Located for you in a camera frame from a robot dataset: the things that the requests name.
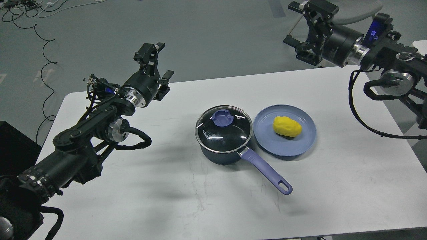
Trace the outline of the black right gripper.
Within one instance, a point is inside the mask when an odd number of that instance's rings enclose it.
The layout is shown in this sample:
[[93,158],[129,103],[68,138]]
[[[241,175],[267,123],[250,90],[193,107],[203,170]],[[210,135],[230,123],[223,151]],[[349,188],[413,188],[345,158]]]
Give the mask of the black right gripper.
[[343,67],[354,45],[364,37],[363,33],[346,26],[331,24],[340,8],[329,1],[292,1],[288,9],[303,15],[309,26],[309,42],[287,35],[283,43],[294,48],[296,59],[313,66],[325,59]]

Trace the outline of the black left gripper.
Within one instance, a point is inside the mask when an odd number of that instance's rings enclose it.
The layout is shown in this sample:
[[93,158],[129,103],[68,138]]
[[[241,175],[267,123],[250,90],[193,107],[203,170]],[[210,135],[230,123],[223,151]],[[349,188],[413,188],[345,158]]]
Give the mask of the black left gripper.
[[146,107],[152,100],[161,101],[170,91],[169,80],[174,71],[167,70],[160,78],[157,69],[158,54],[165,46],[162,42],[144,43],[134,54],[140,69],[122,86],[121,96],[135,107]]

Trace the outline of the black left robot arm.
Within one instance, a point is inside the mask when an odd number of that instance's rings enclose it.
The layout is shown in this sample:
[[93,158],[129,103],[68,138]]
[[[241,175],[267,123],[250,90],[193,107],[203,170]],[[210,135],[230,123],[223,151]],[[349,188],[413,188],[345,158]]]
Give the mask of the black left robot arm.
[[151,138],[131,127],[123,116],[132,116],[137,107],[160,101],[169,92],[172,70],[160,76],[158,54],[165,43],[145,43],[133,59],[140,68],[123,86],[109,84],[90,75],[87,91],[90,106],[76,125],[53,139],[54,152],[39,163],[16,173],[1,175],[1,239],[27,240],[43,224],[43,214],[57,215],[46,240],[59,231],[64,214],[45,203],[75,181],[85,184],[102,173],[102,164],[114,151],[144,149]]

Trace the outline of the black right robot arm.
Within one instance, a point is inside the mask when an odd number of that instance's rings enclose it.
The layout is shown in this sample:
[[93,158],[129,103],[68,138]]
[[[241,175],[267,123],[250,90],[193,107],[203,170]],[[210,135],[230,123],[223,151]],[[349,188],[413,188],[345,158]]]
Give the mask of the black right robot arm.
[[311,65],[326,60],[344,67],[357,65],[348,84],[348,102],[353,116],[369,131],[387,138],[424,140],[426,135],[401,136],[380,132],[369,127],[354,106],[353,87],[360,73],[381,70],[380,78],[366,82],[364,94],[375,101],[399,100],[416,115],[420,129],[426,129],[426,92],[418,90],[420,80],[426,80],[426,55],[418,49],[398,42],[401,37],[393,29],[392,18],[378,13],[366,34],[337,24],[333,18],[338,6],[326,0],[291,2],[288,9],[303,17],[309,27],[304,42],[290,33],[284,43],[293,47],[296,58]]

